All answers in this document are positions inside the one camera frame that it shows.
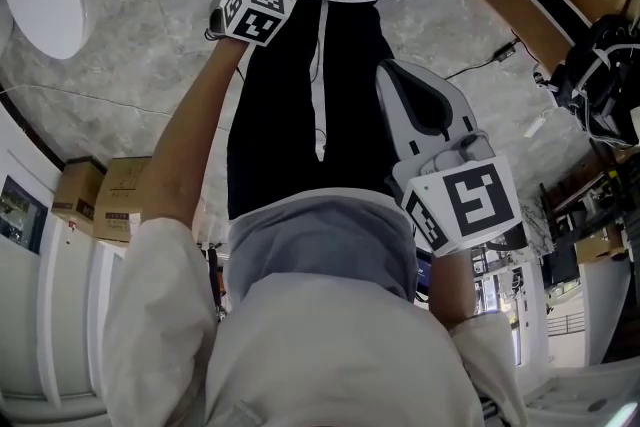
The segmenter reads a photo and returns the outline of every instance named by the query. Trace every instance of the black pants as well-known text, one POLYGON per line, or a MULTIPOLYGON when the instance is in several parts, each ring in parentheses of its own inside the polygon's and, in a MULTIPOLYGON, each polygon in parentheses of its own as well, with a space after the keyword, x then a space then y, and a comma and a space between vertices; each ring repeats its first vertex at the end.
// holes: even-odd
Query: black pants
POLYGON ((229 218, 322 187, 391 194, 396 162, 375 85, 392 58, 373 3, 329 3, 324 42, 327 145, 315 152, 309 68, 321 0, 297 0, 285 26, 249 62, 227 147, 229 218))

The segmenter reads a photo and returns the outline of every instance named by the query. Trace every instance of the floor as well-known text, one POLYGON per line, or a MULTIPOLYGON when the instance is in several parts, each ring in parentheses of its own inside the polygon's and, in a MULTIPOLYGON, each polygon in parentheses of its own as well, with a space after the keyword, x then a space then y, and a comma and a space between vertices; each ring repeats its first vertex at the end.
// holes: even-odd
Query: floor
MULTIPOLYGON (((15 30, 0 57, 0 80, 5 89, 17 87, 9 93, 11 99, 63 159, 92 154, 107 163, 112 157, 151 154, 168 115, 213 48, 202 36, 209 2, 104 0, 89 42, 67 61, 42 55, 15 30)), ((396 57, 443 76, 485 61, 513 39, 480 0, 382 0, 378 7, 396 57)), ((508 156, 523 198, 536 194, 540 182, 553 184, 588 149, 573 118, 559 110, 546 113, 547 122, 535 137, 524 138, 528 126, 551 106, 532 81, 533 65, 519 46, 504 63, 454 79, 494 149, 508 156)), ((203 240, 227 236, 225 148, 241 87, 240 78, 234 77, 209 156, 203 240)), ((321 72, 313 88, 318 126, 323 128, 321 72)), ((256 137, 269 140, 269 134, 260 131, 256 137)), ((320 132, 318 138, 321 146, 320 132)))

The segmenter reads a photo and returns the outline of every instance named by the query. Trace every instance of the shirt sleeve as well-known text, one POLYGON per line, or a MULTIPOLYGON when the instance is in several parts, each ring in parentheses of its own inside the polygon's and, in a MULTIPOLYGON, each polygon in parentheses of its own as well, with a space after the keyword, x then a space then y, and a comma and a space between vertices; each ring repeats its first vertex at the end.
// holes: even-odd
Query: shirt sleeve
POLYGON ((478 391, 487 425, 492 417, 513 427, 527 425, 507 316, 502 312, 478 315, 456 326, 450 335, 478 391))
POLYGON ((142 224, 114 284, 102 378, 114 427, 176 425, 202 393, 217 330, 207 263, 191 231, 142 224))

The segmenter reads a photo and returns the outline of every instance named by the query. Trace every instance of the person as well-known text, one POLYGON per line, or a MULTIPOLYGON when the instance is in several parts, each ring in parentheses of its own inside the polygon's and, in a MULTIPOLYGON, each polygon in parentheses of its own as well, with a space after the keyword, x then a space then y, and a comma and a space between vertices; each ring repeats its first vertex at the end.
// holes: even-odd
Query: person
POLYGON ((219 325, 189 227, 246 43, 217 43, 160 138, 104 328, 114 426, 526 423, 508 320, 474 317, 468 252, 435 259, 430 311, 413 304, 416 247, 387 185, 395 152, 375 85, 392 53, 374 3, 329 2, 317 157, 321 3, 297 0, 249 62, 227 149, 232 311, 219 325))

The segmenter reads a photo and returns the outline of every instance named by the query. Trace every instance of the railing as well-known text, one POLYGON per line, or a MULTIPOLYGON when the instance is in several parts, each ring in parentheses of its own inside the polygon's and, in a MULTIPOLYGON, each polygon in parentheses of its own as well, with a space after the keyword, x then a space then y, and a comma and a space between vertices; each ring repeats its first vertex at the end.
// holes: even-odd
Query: railing
POLYGON ((562 336, 584 331, 584 312, 547 320, 549 336, 562 336))

